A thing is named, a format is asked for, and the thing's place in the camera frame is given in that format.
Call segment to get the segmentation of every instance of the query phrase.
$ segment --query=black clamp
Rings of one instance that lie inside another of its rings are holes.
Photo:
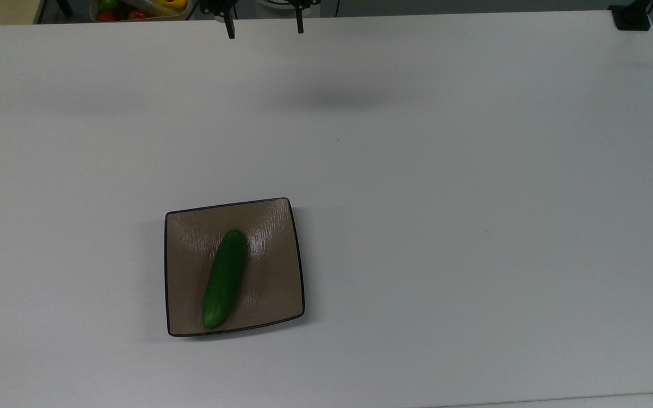
[[[299,34],[304,34],[304,16],[309,15],[311,6],[321,3],[321,0],[287,0],[296,9],[296,28]]]
[[[634,0],[628,6],[609,6],[616,28],[621,31],[648,31],[651,27],[646,12],[649,3],[651,0]]]
[[[200,12],[207,15],[213,14],[216,21],[226,24],[228,38],[235,39],[234,19],[231,16],[231,9],[236,6],[238,0],[200,0]]]

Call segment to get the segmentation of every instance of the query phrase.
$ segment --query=table surface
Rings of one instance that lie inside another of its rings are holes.
[[[306,314],[171,338],[166,212],[291,199]],[[653,31],[0,27],[0,406],[653,392]]]
[[[476,408],[653,408],[653,394],[501,403]]]

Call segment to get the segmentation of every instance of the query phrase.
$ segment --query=floor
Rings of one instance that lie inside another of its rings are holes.
[[[55,0],[43,0],[39,22],[92,23],[89,3],[95,0],[69,0],[72,18],[62,15]],[[509,11],[606,10],[609,5],[626,5],[629,0],[322,0],[320,16],[425,15]],[[252,0],[241,0],[236,14],[241,19],[256,18]],[[190,20],[212,20],[195,10]]]

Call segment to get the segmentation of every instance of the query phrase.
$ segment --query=square plate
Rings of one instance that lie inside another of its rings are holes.
[[[218,244],[229,230],[248,238],[239,294],[225,322],[201,320],[203,295]],[[166,310],[172,336],[259,328],[304,313],[304,283],[296,225],[287,198],[237,202],[166,214]]]

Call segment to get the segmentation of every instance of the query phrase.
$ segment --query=green cucumber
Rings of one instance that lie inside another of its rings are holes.
[[[246,267],[248,240],[243,232],[232,229],[218,245],[210,277],[203,296],[203,325],[215,328],[228,317],[241,285]]]

